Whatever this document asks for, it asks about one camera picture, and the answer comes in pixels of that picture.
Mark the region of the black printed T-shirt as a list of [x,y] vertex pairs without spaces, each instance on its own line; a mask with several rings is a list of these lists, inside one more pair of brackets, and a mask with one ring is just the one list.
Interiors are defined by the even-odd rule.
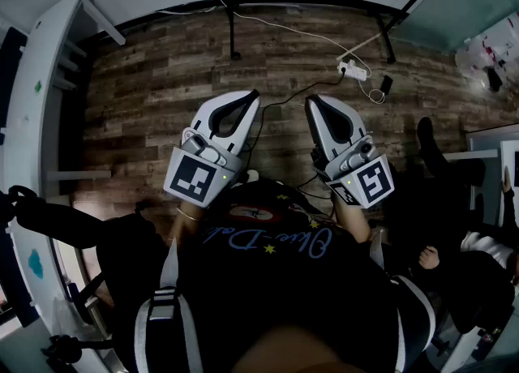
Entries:
[[178,248],[177,289],[206,373],[229,373],[267,331],[300,327],[345,363],[393,373],[397,307],[367,248],[297,191],[259,180],[216,199]]

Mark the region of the white shelf unit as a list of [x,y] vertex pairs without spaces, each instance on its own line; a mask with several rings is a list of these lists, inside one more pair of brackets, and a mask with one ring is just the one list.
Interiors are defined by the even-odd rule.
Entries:
[[[62,99],[79,85],[65,75],[79,73],[87,54],[77,43],[104,28],[119,45],[125,38],[93,5],[91,0],[61,0],[40,15],[28,34],[16,72],[6,116],[3,149],[3,183],[20,185],[59,204],[59,183],[67,179],[107,178],[108,172],[61,171],[58,155]],[[11,373],[53,373],[41,348],[58,325],[54,306],[67,298],[69,281],[86,283],[79,250],[21,227],[7,227],[14,247],[15,268],[29,294],[29,306],[37,319],[22,327],[13,319],[0,327],[0,362]]]

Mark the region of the person's left forearm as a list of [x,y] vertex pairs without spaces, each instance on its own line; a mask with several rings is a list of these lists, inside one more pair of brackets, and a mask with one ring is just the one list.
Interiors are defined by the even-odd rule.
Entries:
[[194,236],[205,220],[206,210],[186,200],[177,206],[177,215],[168,234],[168,241],[178,245],[185,238]]

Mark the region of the white power strip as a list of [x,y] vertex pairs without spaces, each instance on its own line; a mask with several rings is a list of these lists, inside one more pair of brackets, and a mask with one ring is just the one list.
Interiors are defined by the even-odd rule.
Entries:
[[354,60],[350,60],[349,62],[339,62],[337,70],[340,75],[347,78],[359,81],[366,81],[368,78],[367,71],[356,66]]

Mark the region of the dark blue panel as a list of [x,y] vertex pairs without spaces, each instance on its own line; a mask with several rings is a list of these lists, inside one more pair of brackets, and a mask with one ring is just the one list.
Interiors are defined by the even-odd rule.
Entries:
[[15,82],[19,61],[22,57],[21,50],[27,44],[27,36],[10,27],[0,46],[0,146],[5,139],[6,120],[11,100],[11,92]]

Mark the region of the frosted glass door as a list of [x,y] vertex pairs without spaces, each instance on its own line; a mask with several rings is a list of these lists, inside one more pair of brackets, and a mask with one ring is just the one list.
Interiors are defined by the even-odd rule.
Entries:
[[422,0],[390,37],[452,52],[514,11],[519,0]]

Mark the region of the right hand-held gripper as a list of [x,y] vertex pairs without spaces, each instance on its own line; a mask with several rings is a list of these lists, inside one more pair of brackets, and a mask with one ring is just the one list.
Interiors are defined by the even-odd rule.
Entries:
[[[335,97],[313,94],[306,98],[305,112],[315,144],[314,169],[339,199],[349,206],[369,208],[394,191],[387,157],[378,153],[369,135],[364,136],[356,110]],[[346,143],[357,139],[345,149]]]

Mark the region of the beige stick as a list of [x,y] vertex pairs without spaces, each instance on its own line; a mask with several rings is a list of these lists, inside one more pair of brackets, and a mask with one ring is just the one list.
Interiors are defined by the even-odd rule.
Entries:
[[355,51],[357,51],[358,49],[361,49],[363,46],[365,45],[368,45],[369,43],[371,43],[372,41],[378,39],[382,34],[379,32],[377,34],[375,34],[374,36],[370,37],[369,39],[365,40],[364,42],[356,45],[355,47],[353,47],[352,49],[348,49],[346,50],[343,54],[341,54],[340,56],[337,56],[336,57],[336,60],[339,61],[341,59],[343,59],[345,56],[349,55],[349,54],[353,54]]

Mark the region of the black office chair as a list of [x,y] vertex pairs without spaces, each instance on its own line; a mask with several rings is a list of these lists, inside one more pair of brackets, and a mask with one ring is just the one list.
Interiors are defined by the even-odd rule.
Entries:
[[61,204],[50,204],[23,186],[0,191],[0,223],[16,220],[33,232],[78,249],[95,248],[101,274],[89,292],[105,282],[114,302],[113,335],[104,341],[81,341],[68,335],[51,337],[44,354],[64,362],[81,359],[83,349],[114,349],[129,373],[137,373],[134,353],[135,318],[140,306],[159,288],[168,253],[151,221],[132,214],[107,221]]

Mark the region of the person's right forearm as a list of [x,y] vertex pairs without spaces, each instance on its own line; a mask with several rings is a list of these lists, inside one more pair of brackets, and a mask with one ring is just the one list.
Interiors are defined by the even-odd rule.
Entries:
[[332,193],[337,224],[347,230],[358,243],[367,242],[371,228],[361,208],[346,204],[337,194]]

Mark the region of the small white desk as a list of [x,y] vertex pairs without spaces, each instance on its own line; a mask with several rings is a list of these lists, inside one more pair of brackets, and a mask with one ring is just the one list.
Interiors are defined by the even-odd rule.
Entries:
[[481,186],[470,188],[470,207],[478,195],[483,197],[483,221],[501,226],[504,221],[502,181],[509,174],[514,193],[513,204],[519,225],[519,123],[473,131],[466,135],[464,152],[445,153],[447,161],[480,159],[486,170]]

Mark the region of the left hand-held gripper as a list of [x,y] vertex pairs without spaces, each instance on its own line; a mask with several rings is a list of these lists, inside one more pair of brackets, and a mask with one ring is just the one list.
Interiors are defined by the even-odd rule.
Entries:
[[[206,208],[241,171],[238,155],[247,139],[258,108],[257,90],[227,92],[206,101],[191,126],[182,133],[182,144],[175,147],[169,162],[164,190],[198,207]],[[221,121],[239,110],[228,131],[220,130]],[[226,149],[210,137],[226,137]]]

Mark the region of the clear plastic bag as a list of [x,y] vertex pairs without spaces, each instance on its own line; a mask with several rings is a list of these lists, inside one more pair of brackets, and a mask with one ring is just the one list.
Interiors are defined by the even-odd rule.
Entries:
[[463,76],[487,90],[519,88],[519,11],[467,39],[455,63]]

